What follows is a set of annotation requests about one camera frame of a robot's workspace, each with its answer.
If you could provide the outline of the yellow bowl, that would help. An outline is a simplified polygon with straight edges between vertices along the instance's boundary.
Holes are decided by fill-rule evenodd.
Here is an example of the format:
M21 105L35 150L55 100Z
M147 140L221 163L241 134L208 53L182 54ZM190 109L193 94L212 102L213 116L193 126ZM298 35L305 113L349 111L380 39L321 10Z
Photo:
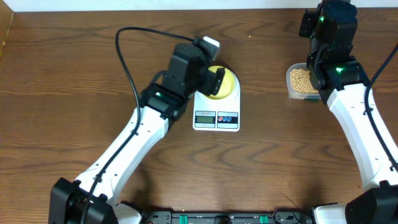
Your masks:
M208 96L212 100L220 100L229 96L235 87L235 78L231 70L222 66L211 66L209 71L216 72L217 69L223 68L225 73L223 81L221 82L220 90L216 95Z

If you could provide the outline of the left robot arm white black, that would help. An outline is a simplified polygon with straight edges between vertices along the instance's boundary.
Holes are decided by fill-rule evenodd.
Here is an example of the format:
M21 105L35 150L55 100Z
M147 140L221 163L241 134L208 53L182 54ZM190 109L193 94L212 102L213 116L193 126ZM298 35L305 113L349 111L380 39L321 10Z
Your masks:
M73 182L50 193L49 223L140 223L142 213L119 202L121 191L149 150L185 112L196 91L216 95L224 69L210 71L220 43L209 37L177 44L167 70L156 74L128 124L101 157Z

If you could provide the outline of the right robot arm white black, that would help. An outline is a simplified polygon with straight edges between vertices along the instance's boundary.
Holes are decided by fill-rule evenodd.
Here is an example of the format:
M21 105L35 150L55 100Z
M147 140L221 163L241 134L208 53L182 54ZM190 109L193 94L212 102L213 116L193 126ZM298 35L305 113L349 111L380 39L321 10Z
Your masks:
M378 76L368 78L351 54L356 15L349 1L322 1L305 11L299 35L310 38L311 84L343 129L364 193L346 204L313 206L301 223L397 223L397 145L374 101Z

